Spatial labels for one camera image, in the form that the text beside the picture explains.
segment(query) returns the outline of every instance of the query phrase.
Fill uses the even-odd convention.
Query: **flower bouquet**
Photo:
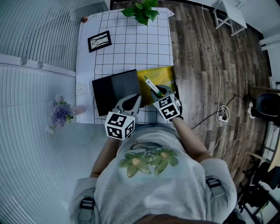
[[[64,101],[62,96],[56,96],[56,100],[49,103],[51,114],[49,116],[49,125],[46,131],[53,134],[56,127],[63,127],[65,122],[71,122],[74,118],[75,112],[70,108],[70,104]]]

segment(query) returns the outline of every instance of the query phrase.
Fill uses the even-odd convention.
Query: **short sleeve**
[[[70,223],[71,224],[78,224],[78,211],[80,210],[80,203],[84,198],[93,198],[94,199],[94,192],[95,192],[95,185],[97,182],[97,178],[81,178],[77,180],[75,190],[71,197],[69,207],[68,207],[68,214],[70,216]]]
[[[205,170],[206,178],[206,218],[213,222],[223,223],[237,202],[236,188],[228,166],[225,161],[214,158],[203,160],[200,164]]]

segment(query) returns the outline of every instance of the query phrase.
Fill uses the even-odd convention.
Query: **gray t-shirt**
[[[210,188],[207,182],[213,179],[220,186]],[[149,214],[222,223],[237,200],[223,160],[196,162],[184,152],[176,131],[163,127],[134,132],[98,179],[77,181],[71,223],[79,223],[85,197],[95,200],[95,224],[132,224]]]

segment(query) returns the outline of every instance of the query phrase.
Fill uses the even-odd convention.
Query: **white stool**
[[[224,9],[227,13],[227,17],[224,20],[219,19],[217,17],[217,14],[216,14],[216,10],[218,9],[218,7],[221,4],[224,6]],[[247,28],[245,19],[243,17],[242,12],[240,11],[240,9],[238,9],[238,8],[234,7],[233,5],[229,4],[226,0],[219,0],[219,4],[214,9],[213,13],[215,15],[216,29],[218,29],[222,24],[229,25],[231,27],[231,36],[234,36],[235,34],[237,34],[240,31]],[[238,23],[239,25],[242,26],[242,28],[240,28],[237,31],[234,31],[231,21],[234,21],[234,22]]]

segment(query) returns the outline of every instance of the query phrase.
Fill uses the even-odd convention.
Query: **wooden floor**
[[[113,9],[132,6],[134,2],[113,4]],[[202,8],[187,3],[159,1],[175,13],[169,17],[171,41],[179,96],[183,103],[183,117],[189,127],[217,110],[219,75],[215,47],[203,21]],[[217,47],[220,66],[220,105],[234,96],[245,96],[248,82],[268,87],[269,69],[264,52],[259,49],[259,34],[251,28],[231,37],[228,26],[215,29],[212,13],[204,9],[206,24]],[[216,158],[224,159],[236,185],[243,180],[242,170],[250,164],[247,151],[261,149],[266,122],[250,119],[248,101],[235,97],[228,105],[230,120],[224,135],[212,151]],[[224,130],[215,116],[203,122],[194,132],[211,150]]]

